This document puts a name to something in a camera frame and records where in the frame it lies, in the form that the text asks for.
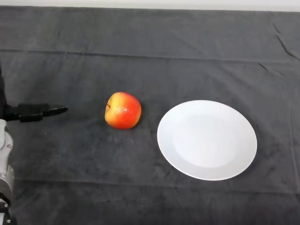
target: white plate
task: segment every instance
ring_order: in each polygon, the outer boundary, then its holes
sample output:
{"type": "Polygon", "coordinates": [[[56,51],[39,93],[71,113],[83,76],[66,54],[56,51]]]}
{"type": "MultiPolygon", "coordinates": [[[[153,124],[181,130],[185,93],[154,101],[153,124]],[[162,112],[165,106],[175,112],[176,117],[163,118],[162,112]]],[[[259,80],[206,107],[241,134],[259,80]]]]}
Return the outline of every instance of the white plate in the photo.
{"type": "Polygon", "coordinates": [[[161,119],[157,141],[168,162],[202,180],[234,177],[252,163],[255,132],[235,109],[212,101],[175,106],[161,119]]]}

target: apple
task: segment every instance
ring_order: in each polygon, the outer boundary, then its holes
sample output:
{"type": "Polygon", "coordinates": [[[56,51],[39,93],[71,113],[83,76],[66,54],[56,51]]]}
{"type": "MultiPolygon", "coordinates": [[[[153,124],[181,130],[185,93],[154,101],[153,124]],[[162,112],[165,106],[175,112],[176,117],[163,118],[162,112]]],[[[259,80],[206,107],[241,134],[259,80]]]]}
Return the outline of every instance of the apple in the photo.
{"type": "Polygon", "coordinates": [[[105,120],[113,128],[130,129],[137,124],[141,113],[141,104],[134,96],[117,92],[107,102],[105,120]]]}

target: dark gray tablecloth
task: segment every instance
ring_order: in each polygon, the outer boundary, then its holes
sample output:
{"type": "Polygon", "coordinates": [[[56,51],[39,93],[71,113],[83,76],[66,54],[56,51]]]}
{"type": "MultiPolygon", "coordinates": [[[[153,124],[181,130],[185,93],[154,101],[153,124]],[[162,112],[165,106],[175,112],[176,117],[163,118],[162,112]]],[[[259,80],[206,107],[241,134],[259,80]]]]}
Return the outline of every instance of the dark gray tablecloth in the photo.
{"type": "Polygon", "coordinates": [[[10,122],[21,225],[300,223],[300,14],[0,7],[7,98],[69,112],[10,122]],[[132,130],[104,120],[117,91],[142,103],[132,130]],[[206,99],[241,112],[253,164],[224,181],[174,169],[164,113],[206,99]]]}

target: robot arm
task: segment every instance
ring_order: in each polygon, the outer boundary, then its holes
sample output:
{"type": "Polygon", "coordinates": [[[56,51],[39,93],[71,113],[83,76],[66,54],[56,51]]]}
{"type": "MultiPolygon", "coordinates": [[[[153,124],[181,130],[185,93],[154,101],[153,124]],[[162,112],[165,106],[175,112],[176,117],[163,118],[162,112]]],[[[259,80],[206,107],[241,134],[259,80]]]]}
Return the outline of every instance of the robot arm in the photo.
{"type": "Polygon", "coordinates": [[[8,164],[13,139],[8,133],[7,121],[39,121],[44,116],[57,115],[67,110],[64,105],[19,104],[17,107],[8,105],[0,66],[0,225],[16,225],[16,219],[10,216],[15,177],[12,166],[8,164]]]}

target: black cloth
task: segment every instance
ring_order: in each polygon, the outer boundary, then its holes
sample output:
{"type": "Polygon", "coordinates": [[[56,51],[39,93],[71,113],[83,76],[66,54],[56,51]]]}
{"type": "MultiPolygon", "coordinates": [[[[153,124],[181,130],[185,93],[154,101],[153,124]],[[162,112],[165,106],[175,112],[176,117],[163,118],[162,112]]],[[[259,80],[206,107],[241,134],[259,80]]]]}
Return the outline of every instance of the black cloth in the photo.
{"type": "Polygon", "coordinates": [[[0,7],[9,103],[69,106],[9,123],[19,224],[300,224],[299,28],[298,13],[0,7]],[[117,91],[142,103],[134,129],[104,120],[117,91]],[[195,99],[253,126],[239,176],[197,180],[161,154],[160,119],[195,99]]]}

